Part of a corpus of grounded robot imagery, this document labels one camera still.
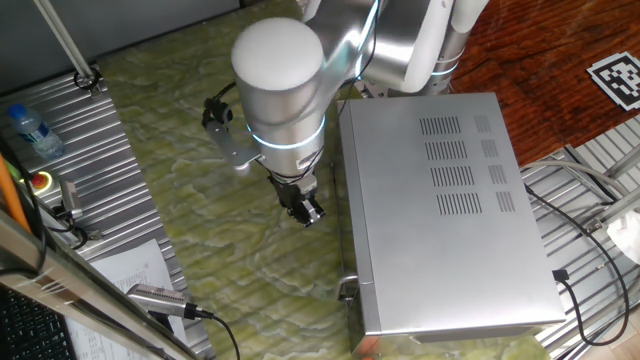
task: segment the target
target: silver metal box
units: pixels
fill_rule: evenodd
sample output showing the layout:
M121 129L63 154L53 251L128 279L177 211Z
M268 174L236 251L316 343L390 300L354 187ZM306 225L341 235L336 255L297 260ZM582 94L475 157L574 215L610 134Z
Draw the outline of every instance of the silver metal box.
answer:
M494 94L349 101L356 356L564 321Z

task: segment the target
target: keyboard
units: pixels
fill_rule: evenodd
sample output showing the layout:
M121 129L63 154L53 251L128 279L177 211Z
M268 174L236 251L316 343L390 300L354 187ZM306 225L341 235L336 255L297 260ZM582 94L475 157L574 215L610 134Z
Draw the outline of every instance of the keyboard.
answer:
M64 317L2 285L0 354L9 360L76 360Z

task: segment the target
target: red emergency button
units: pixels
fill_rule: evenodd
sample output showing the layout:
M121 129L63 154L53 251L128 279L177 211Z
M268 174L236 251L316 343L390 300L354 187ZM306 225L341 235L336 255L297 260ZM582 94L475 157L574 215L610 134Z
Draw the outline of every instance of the red emergency button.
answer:
M47 186L49 180L42 174L36 174L31 179L31 185L36 189L43 189Z

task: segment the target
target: bottle cap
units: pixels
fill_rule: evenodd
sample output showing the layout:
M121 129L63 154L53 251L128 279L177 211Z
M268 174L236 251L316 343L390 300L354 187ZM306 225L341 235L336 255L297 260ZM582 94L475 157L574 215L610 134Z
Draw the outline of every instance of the bottle cap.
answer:
M21 104L13 104L11 105L11 107L9 107L7 113L9 113L9 116L11 116L12 118L18 120L24 117L24 115L27 113L27 109L25 109Z

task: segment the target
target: ventilation slot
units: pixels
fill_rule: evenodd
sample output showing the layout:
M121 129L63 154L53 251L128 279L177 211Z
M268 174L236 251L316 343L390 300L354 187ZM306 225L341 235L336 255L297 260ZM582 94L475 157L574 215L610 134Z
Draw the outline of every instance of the ventilation slot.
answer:
M473 185L469 166L431 168L431 178L435 187Z
M440 215L479 214L482 212L476 193L436 195Z
M473 117L476 120L476 128L478 128L478 132L486 133L491 132L491 126L489 126L489 119L487 119L486 115L478 115Z
M489 175L491 175L491 182L496 185L507 183L507 177L504 175L502 165L489 165Z
M462 141L437 141L424 144L429 160L466 159L467 149Z
M484 157L494 158L498 157L498 148L494 140L482 140L482 151L484 151Z
M422 135L460 134L460 124L455 116L423 118L420 119L420 126Z
M498 198L498 205L500 205L500 211L502 212L515 212L516 207L513 205L513 199L511 199L511 193L508 191L500 191L496 193Z

